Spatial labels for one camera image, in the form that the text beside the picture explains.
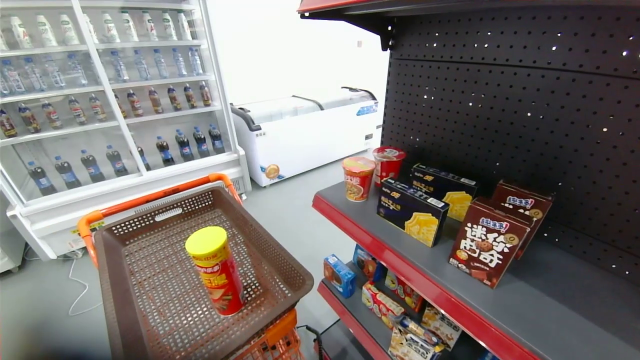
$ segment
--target red shelf edge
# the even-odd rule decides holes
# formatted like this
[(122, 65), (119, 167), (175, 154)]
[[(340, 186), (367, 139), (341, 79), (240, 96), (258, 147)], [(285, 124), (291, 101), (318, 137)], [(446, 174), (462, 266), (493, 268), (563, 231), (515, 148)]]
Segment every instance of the red shelf edge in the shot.
[(344, 216), (338, 209), (334, 208), (318, 194), (314, 196), (312, 207), (336, 225), (342, 232), (347, 234), (363, 248), (367, 249), (372, 256), (380, 260), (396, 275), (405, 280), (415, 291), (422, 295), (422, 297), (452, 318), (462, 329), (480, 341), (482, 345), (498, 358), (538, 360), (538, 357), (529, 349), (524, 348), (501, 330), (496, 329), (493, 324), (477, 314), (473, 309), (448, 293), (436, 282), (422, 275), (421, 271), (415, 265), (405, 261), (401, 254), (388, 248), (385, 243)]
[(338, 314), (340, 320), (347, 328), (349, 328), (349, 330), (351, 330), (353, 336), (355, 336), (360, 344), (367, 349), (369, 355), (371, 355), (375, 360), (390, 359), (387, 351), (371, 337), (367, 330), (360, 325), (360, 322), (353, 317), (353, 315), (342, 305), (340, 300), (335, 297), (331, 290), (327, 288), (322, 281), (318, 284), (318, 293), (320, 293), (327, 304), (329, 304), (329, 306), (331, 306), (331, 308)]

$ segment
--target gray floor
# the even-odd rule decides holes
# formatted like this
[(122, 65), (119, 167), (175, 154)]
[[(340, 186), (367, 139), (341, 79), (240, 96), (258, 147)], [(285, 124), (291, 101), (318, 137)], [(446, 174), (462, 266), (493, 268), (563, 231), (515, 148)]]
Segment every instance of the gray floor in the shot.
[[(347, 261), (355, 243), (311, 208), (316, 191), (342, 179), (340, 161), (287, 179), (269, 188), (254, 184), (245, 208), (314, 276), (314, 289), (298, 303), (298, 323), (324, 330), (337, 316), (316, 291), (322, 259), (335, 253)], [(1, 358), (25, 359), (51, 349), (85, 357), (109, 358), (104, 312), (98, 307), (69, 316), (84, 286), (70, 280), (71, 260), (25, 261), (16, 274), (0, 275)], [(74, 277), (90, 287), (74, 312), (101, 301), (98, 274), (89, 257), (77, 260)], [(312, 337), (300, 331), (307, 359), (313, 359)]]

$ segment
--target red cup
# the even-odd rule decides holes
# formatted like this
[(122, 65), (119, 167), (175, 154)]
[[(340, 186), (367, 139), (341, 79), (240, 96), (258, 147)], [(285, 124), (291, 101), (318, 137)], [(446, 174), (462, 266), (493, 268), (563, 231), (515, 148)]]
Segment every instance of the red cup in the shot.
[(384, 179), (397, 179), (406, 153), (397, 147), (383, 146), (373, 150), (376, 160), (376, 170), (373, 173), (373, 183), (380, 187)]

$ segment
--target yellow lid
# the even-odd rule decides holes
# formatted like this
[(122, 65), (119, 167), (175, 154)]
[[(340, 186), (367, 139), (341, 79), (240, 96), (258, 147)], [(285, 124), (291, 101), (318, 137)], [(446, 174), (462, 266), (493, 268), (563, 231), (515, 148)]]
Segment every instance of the yellow lid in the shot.
[(192, 256), (205, 256), (220, 250), (226, 241), (226, 230), (220, 226), (207, 226), (191, 234), (184, 248)]

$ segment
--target white wall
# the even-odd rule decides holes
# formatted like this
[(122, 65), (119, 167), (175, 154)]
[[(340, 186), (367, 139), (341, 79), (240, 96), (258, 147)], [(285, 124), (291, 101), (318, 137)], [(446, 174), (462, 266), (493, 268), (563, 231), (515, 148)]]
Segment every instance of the white wall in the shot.
[(388, 52), (380, 49), (379, 37), (345, 22), (300, 19), (299, 5), (300, 0), (211, 2), (229, 101), (340, 86), (364, 88), (384, 100)]

